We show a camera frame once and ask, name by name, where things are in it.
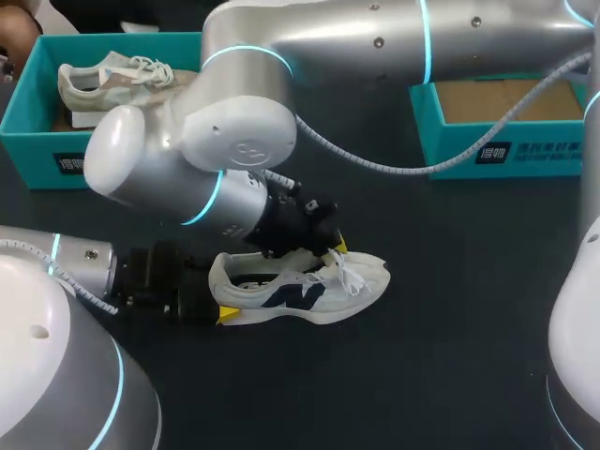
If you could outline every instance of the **robotic arm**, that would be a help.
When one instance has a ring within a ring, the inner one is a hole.
[[[111,111],[85,177],[102,195],[202,233],[276,255],[324,254],[339,244],[335,206],[263,172],[295,147],[296,85],[398,89],[539,71],[592,43],[562,0],[226,3],[206,21],[196,81],[156,108]]]

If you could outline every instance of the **new balance sneaker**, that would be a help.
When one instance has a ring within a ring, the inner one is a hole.
[[[365,253],[331,251],[329,266],[297,250],[281,259],[261,253],[221,253],[208,276],[211,293],[224,307],[241,309],[228,325],[296,316],[316,324],[343,321],[372,305],[387,288],[385,262]]]
[[[104,114],[120,105],[164,103],[198,75],[173,70],[168,64],[143,56],[109,54],[93,67],[58,68],[58,92],[71,111],[74,128],[95,127]]]

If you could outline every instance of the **white shoelace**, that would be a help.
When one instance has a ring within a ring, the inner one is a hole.
[[[132,82],[134,84],[152,83],[156,87],[164,87],[175,81],[171,66],[158,60],[152,61],[145,56],[133,56],[129,63],[138,66],[138,79]]]
[[[339,253],[336,250],[329,250],[329,254],[333,256],[334,260],[336,260],[337,266],[337,279],[341,282],[341,285],[346,291],[346,294],[350,296],[358,295],[363,288],[367,288],[370,291],[367,282],[363,277],[361,277],[358,273],[353,271],[350,267],[346,265],[346,259],[344,255]],[[331,281],[331,278],[326,277],[319,272],[315,272],[314,274],[307,274],[310,282],[321,283]]]

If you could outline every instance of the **logo on box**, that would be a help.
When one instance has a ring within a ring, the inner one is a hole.
[[[55,153],[54,160],[63,175],[83,175],[83,153]]]
[[[503,164],[511,145],[510,142],[488,142],[479,149],[475,164]]]

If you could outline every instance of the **shoebox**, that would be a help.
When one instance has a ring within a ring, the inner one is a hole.
[[[414,117],[427,165],[470,147],[539,80],[437,82],[411,88]],[[432,179],[579,175],[583,149],[582,84],[560,81],[472,157]]]
[[[0,125],[0,142],[25,184],[30,189],[87,188],[83,154],[92,130],[75,130],[67,122],[57,89],[61,64],[91,67],[115,51],[199,70],[201,39],[202,33],[39,37]]]

